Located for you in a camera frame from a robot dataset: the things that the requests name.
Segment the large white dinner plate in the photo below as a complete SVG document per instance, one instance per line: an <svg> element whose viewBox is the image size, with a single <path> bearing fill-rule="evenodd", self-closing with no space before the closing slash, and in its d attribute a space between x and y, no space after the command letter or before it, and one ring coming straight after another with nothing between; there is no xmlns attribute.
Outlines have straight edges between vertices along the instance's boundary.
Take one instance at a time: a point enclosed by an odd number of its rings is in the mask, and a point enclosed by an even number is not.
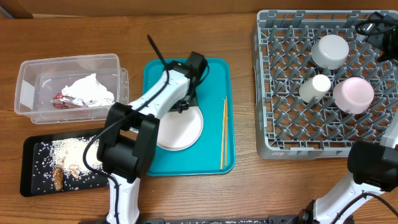
<svg viewBox="0 0 398 224"><path fill-rule="evenodd" d="M181 113L168 112L160 120L157 145L168 151L186 149L199 139L203 127L203 115L197 106Z"/></svg>

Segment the white napkin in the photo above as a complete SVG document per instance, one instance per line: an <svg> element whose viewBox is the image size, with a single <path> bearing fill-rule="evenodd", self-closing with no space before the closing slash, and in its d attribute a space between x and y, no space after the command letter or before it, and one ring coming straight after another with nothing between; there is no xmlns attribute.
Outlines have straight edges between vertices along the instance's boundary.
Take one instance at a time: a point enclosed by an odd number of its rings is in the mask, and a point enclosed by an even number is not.
<svg viewBox="0 0 398 224"><path fill-rule="evenodd" d="M61 90L63 96L82 101L88 107L109 106L115 103L114 94L102 85L92 73Z"/></svg>

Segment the white paper cup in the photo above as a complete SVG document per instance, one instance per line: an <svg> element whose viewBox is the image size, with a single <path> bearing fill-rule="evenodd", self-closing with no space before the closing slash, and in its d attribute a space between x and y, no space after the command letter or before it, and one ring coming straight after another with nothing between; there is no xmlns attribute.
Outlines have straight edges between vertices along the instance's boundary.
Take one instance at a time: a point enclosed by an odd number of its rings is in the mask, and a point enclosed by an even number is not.
<svg viewBox="0 0 398 224"><path fill-rule="evenodd" d="M330 88L331 81L326 75L315 75L300 86L299 96L306 103L309 103L313 97L320 101Z"/></svg>

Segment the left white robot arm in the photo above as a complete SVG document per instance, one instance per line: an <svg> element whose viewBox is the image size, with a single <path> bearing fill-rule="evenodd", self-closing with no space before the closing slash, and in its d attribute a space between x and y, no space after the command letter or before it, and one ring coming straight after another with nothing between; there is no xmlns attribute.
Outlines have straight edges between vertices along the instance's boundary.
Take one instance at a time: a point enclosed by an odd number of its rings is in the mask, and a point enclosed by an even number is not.
<svg viewBox="0 0 398 224"><path fill-rule="evenodd" d="M97 158L109 181L110 206L105 223L135 223L141 177L155 156L160 120L169 111L182 113L198 104L196 88L208 73L204 55L164 63L158 82L129 105L115 103L98 135Z"/></svg>

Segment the grey shallow bowl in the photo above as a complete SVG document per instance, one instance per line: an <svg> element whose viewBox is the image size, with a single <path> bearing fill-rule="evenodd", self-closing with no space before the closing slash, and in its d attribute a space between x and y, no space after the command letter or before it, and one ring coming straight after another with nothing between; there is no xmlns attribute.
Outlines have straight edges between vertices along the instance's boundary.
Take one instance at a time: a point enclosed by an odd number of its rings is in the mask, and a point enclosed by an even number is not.
<svg viewBox="0 0 398 224"><path fill-rule="evenodd" d="M313 62L321 68L335 70L344 65L349 53L347 41L335 34L322 37L311 48Z"/></svg>

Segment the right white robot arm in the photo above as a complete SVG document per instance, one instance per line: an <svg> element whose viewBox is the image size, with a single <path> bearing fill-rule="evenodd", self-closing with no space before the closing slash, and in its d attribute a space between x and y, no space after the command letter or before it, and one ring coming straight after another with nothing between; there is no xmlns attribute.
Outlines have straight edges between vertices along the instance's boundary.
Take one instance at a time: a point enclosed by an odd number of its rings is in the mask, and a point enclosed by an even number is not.
<svg viewBox="0 0 398 224"><path fill-rule="evenodd" d="M378 62L397 59L397 19L373 12L355 25L357 34L383 53ZM323 197L312 200L290 223L354 223L352 214L372 198L393 214L381 195L397 187L397 118L379 144L357 141L351 147L346 175Z"/></svg>

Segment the red foil snack wrapper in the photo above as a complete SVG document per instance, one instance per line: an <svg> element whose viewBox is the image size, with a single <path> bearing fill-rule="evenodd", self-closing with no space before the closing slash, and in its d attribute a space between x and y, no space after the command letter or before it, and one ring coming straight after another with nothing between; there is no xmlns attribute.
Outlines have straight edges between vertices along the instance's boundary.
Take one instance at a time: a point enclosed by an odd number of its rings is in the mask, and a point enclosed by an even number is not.
<svg viewBox="0 0 398 224"><path fill-rule="evenodd" d="M61 93L58 93L54 99L51 99L50 102L53 104L55 108L58 109L73 109L73 108L84 108L86 104L78 98L64 96Z"/></svg>

